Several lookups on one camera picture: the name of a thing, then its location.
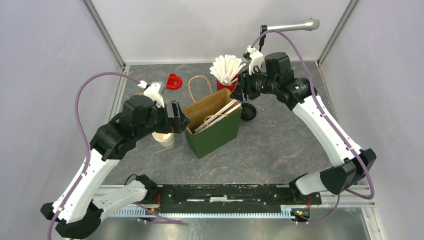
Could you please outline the white paper cup stack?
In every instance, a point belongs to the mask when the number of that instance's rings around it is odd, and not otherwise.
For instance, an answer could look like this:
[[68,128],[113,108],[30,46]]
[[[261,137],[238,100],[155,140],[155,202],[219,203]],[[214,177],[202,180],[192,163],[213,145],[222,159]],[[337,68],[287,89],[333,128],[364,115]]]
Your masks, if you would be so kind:
[[169,149],[175,145],[175,136],[174,133],[152,133],[153,138],[160,143],[164,148]]

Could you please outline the green paper bag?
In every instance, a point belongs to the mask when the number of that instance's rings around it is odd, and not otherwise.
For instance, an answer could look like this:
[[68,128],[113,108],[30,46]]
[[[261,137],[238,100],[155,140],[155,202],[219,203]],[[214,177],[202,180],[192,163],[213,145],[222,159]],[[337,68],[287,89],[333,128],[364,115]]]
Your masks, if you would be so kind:
[[[205,79],[210,91],[209,95],[199,100],[194,98],[191,88],[192,80],[197,78]],[[187,85],[192,104],[183,110],[184,115],[190,119],[190,124],[186,127],[184,133],[194,154],[198,159],[201,159],[237,137],[241,122],[242,104],[238,110],[228,117],[206,130],[194,134],[193,130],[204,122],[206,116],[215,114],[233,99],[230,98],[231,92],[227,88],[212,91],[210,81],[203,75],[192,77]]]

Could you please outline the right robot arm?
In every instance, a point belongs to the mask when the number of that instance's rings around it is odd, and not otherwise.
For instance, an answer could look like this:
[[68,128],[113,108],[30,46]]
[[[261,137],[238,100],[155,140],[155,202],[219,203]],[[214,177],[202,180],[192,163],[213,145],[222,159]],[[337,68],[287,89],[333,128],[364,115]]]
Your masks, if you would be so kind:
[[261,94],[271,94],[299,117],[325,150],[331,167],[306,173],[289,183],[289,199],[302,204],[309,194],[329,191],[338,195],[369,176],[377,156],[369,148],[355,143],[325,108],[310,80],[296,78],[291,61],[284,52],[263,56],[252,49],[243,55],[249,62],[238,74],[233,99],[254,100]]

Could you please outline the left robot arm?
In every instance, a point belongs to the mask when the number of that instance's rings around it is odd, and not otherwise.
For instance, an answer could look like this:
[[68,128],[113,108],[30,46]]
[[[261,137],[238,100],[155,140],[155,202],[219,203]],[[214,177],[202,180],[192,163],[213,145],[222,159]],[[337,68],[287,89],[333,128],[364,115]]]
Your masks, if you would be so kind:
[[62,196],[45,203],[41,213],[63,238],[85,239],[102,221],[133,203],[151,204],[157,200],[157,184],[146,175],[102,197],[94,195],[106,176],[136,147],[138,140],[158,134],[180,134],[190,124],[179,103],[171,103],[173,116],[166,107],[145,95],[125,101],[122,111],[102,125],[87,143],[86,158]]

